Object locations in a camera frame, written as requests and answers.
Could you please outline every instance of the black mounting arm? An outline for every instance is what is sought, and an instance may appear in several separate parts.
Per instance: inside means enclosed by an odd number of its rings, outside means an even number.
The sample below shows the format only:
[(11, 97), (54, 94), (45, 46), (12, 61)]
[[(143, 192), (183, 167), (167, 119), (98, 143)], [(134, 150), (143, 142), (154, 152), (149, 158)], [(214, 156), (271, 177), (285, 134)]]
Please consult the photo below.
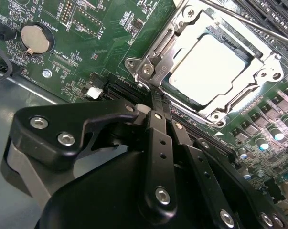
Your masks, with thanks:
[[(43, 209), (41, 229), (273, 228), (285, 217), (208, 139), (190, 140), (155, 90), (139, 110), (125, 100), (18, 111), (1, 165)], [(85, 150), (128, 152), (75, 179)]]

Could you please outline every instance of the mounting hole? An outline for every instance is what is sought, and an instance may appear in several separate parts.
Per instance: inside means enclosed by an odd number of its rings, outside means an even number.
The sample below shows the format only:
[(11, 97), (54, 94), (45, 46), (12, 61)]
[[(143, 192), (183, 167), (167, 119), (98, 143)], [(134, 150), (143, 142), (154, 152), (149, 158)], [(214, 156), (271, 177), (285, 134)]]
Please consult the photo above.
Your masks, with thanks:
[(279, 78), (281, 78), (281, 73), (275, 73), (273, 76), (272, 76), (272, 78), (274, 79), (274, 80), (278, 80)]
[(219, 126), (219, 127), (224, 126), (224, 123), (222, 121), (220, 121), (217, 123), (217, 126)]
[(204, 175), (208, 178), (208, 179), (211, 179), (211, 176), (208, 172), (204, 172)]
[(162, 159), (166, 159), (166, 158), (167, 158), (166, 155), (163, 154), (163, 153), (160, 153), (160, 157), (161, 157)]
[(134, 62), (133, 62), (133, 61), (128, 61), (128, 62), (127, 62), (127, 66), (128, 66), (129, 68), (134, 68)]

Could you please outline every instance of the chip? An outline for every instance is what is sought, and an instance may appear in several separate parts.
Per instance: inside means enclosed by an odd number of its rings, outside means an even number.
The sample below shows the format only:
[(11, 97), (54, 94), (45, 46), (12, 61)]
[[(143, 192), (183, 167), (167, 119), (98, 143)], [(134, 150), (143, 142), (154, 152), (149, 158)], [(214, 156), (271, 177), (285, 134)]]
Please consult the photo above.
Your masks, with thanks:
[(262, 116), (260, 116), (259, 113), (256, 113), (255, 115), (253, 115), (251, 119), (255, 124), (257, 124), (260, 127), (265, 127), (267, 124), (269, 124), (269, 122), (266, 119), (264, 119)]
[(136, 30), (140, 30), (140, 29), (143, 27), (143, 23), (142, 23), (139, 19), (136, 19), (136, 20), (134, 20), (134, 22), (133, 22), (133, 27), (134, 27)]
[(280, 114), (268, 104), (262, 107), (261, 110), (266, 116), (268, 116), (272, 120), (280, 117)]
[(268, 159), (269, 162), (275, 163), (277, 161), (277, 158), (275, 156)]
[(233, 136), (234, 136), (236, 139), (238, 139), (238, 140), (241, 141), (241, 142), (244, 142), (245, 140), (248, 139), (248, 136), (245, 135), (245, 134), (243, 134), (242, 131), (241, 131), (239, 128), (235, 129), (235, 130), (232, 132), (232, 134), (233, 134)]
[(276, 172), (276, 173), (280, 173), (282, 172), (282, 169), (280, 167), (274, 167), (273, 170)]

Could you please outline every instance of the black plastic bracket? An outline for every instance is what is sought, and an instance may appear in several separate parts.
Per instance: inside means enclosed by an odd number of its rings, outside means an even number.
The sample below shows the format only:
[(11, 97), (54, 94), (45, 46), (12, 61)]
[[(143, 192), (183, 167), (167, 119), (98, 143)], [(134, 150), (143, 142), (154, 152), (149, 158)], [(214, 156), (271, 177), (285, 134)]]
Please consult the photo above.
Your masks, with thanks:
[(221, 177), (218, 181), (224, 195), (232, 210), (238, 212), (245, 228), (288, 228), (282, 213), (255, 190), (213, 145), (207, 145), (204, 139), (197, 139), (195, 143), (206, 155), (213, 171)]
[[(132, 122), (138, 116), (133, 104), (125, 100), (29, 107), (19, 110), (13, 119), (10, 138), (21, 152), (32, 156), (54, 170), (71, 168), (84, 147), (84, 136), (109, 123)], [(44, 129), (34, 128), (30, 120), (42, 117)], [(69, 133), (75, 139), (71, 146), (58, 142), (58, 135)]]
[(190, 138), (181, 124), (173, 121), (171, 129), (175, 142), (180, 146), (180, 153), (185, 154), (185, 159), (194, 174), (194, 182), (197, 182), (200, 187), (201, 196), (208, 211), (206, 214), (209, 215), (213, 228), (239, 228), (204, 153), (190, 146)]
[(166, 119), (159, 110), (147, 115), (147, 162), (139, 209), (152, 224), (167, 223), (177, 211), (177, 194), (171, 138), (166, 135)]

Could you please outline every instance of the screw hole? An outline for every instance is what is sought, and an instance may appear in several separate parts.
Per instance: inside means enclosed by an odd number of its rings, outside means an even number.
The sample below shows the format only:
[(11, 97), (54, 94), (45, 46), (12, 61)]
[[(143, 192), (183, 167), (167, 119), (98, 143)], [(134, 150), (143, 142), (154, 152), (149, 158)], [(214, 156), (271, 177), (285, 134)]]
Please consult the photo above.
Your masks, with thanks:
[(163, 153), (160, 153), (160, 157), (161, 157), (162, 159), (166, 159), (166, 158), (167, 158), (166, 155), (163, 154)]
[(218, 123), (217, 123), (217, 126), (223, 126), (223, 125), (224, 125), (223, 122), (218, 122)]
[(281, 76), (282, 76), (281, 73), (275, 73), (272, 78), (274, 80), (278, 80), (279, 78), (281, 78)]
[(204, 175), (208, 178), (208, 179), (211, 179), (211, 176), (208, 172), (204, 172)]

